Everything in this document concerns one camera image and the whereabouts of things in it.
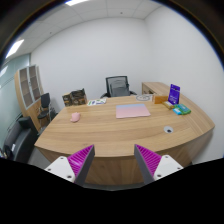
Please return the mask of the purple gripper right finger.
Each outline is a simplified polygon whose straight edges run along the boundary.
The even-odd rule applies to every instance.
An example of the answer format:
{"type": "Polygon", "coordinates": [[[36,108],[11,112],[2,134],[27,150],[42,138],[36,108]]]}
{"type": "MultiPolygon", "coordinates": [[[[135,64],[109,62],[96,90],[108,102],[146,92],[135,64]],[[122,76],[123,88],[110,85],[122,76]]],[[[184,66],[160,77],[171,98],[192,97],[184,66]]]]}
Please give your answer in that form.
{"type": "Polygon", "coordinates": [[[182,169],[182,166],[171,156],[160,156],[140,145],[134,146],[134,156],[139,165],[145,185],[182,169]]]}

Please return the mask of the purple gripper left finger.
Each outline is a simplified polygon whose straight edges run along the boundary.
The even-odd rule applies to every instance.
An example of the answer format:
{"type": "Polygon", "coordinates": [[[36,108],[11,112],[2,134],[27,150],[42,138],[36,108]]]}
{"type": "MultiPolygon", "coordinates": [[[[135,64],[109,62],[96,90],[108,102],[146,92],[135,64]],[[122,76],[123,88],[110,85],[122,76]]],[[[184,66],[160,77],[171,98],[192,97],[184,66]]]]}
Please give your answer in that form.
{"type": "Polygon", "coordinates": [[[95,148],[90,145],[68,157],[58,157],[46,168],[46,171],[82,186],[85,183],[94,156],[95,148]]]}

